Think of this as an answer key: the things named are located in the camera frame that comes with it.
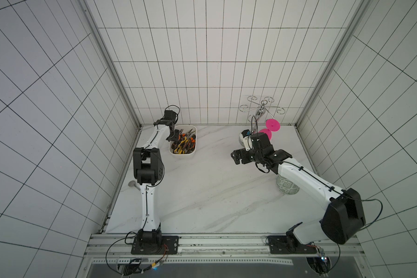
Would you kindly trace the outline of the white plastic storage box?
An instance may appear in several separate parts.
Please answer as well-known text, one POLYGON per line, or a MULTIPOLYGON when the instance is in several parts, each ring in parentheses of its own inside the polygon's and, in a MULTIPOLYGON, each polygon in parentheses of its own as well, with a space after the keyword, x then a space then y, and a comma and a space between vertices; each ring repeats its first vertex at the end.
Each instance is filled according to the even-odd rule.
POLYGON ((193 125, 177 125, 178 141, 171 142, 169 153, 178 159, 189 159, 196 152, 198 130, 193 125))

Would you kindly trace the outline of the yellow combination pliers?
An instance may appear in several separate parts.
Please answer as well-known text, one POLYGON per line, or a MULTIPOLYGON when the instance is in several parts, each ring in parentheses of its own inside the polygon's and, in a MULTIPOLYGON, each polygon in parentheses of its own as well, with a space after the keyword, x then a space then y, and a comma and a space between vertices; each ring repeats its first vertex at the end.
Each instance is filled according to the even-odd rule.
POLYGON ((189 140, 185 140, 184 142, 181 142, 177 144, 173 148, 173 154, 186 154, 187 145, 189 143, 189 140))

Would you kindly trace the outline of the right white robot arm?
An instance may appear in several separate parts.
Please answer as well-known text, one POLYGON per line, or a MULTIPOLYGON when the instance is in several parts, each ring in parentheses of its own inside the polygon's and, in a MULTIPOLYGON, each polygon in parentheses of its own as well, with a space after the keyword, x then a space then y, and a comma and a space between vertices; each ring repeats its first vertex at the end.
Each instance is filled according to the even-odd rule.
POLYGON ((352 189, 330 184, 296 161, 288 152, 238 149, 231 153, 236 164, 263 165, 308 193, 324 209, 323 218, 300 222, 286 232, 286 249, 293 253, 297 248, 322 240, 345 244, 366 224, 360 194, 352 189))

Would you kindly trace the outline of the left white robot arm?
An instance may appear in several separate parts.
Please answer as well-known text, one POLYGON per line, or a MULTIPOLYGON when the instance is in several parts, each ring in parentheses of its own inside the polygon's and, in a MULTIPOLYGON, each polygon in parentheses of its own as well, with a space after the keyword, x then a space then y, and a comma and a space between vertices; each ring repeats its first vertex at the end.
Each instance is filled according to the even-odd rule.
POLYGON ((154 123, 153 133, 147 142, 133 151, 134 178, 142 197, 142 225, 133 242, 136 254, 153 254, 163 248, 156 191, 165 175, 160 146, 177 139, 175 121, 160 119, 154 123))

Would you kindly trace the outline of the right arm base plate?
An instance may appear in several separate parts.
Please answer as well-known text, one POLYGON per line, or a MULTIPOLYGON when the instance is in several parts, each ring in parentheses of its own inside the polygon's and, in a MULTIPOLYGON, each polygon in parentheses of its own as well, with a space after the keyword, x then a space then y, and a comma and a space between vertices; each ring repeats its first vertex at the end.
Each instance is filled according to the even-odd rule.
POLYGON ((316 254, 317 249, 299 243, 296 238, 286 235, 267 236, 265 243, 269 246, 271 254, 316 254))

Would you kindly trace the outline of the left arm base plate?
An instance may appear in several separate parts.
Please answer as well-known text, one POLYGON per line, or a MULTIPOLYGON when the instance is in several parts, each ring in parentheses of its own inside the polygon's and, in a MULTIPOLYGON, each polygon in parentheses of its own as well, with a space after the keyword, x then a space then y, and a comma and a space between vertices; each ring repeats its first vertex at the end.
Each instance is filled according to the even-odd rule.
POLYGON ((178 236, 161 236, 160 239, 136 239, 133 242, 132 255, 175 255, 178 253, 178 236))

